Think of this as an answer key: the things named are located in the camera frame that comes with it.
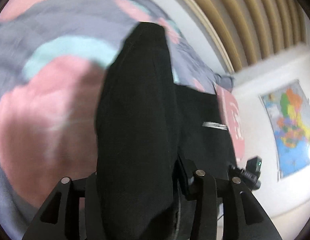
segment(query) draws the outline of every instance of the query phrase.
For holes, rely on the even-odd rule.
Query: silver bolt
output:
[[[241,179],[239,177],[233,177],[232,178],[232,181],[235,183],[235,184],[240,184],[241,183]]]
[[[195,173],[197,176],[205,176],[205,171],[203,170],[197,170]]]
[[[68,182],[70,182],[70,178],[68,177],[64,177],[61,179],[62,184],[67,184]]]

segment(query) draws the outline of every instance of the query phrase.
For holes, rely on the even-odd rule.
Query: map on wall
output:
[[[310,164],[310,104],[298,81],[261,97],[270,118],[280,178]]]

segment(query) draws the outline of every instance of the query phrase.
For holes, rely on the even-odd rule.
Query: black pants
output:
[[[109,68],[96,113],[97,188],[110,239],[168,239],[174,230],[172,173],[179,151],[227,178],[235,156],[216,95],[173,83],[164,29],[140,23]],[[194,203],[182,202],[187,239]]]

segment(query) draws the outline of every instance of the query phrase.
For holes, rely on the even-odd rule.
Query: black fabric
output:
[[[109,68],[96,112],[97,189],[109,239],[170,239],[172,173],[178,151],[213,176],[235,162],[216,95],[173,83],[164,29],[140,23]],[[182,197],[179,239],[190,235],[194,202]]]

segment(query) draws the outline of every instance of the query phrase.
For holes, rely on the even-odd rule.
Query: bedding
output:
[[[10,0],[1,12],[0,224],[12,240],[62,177],[96,170],[97,98],[140,21],[165,28],[175,83],[231,90],[151,0]]]

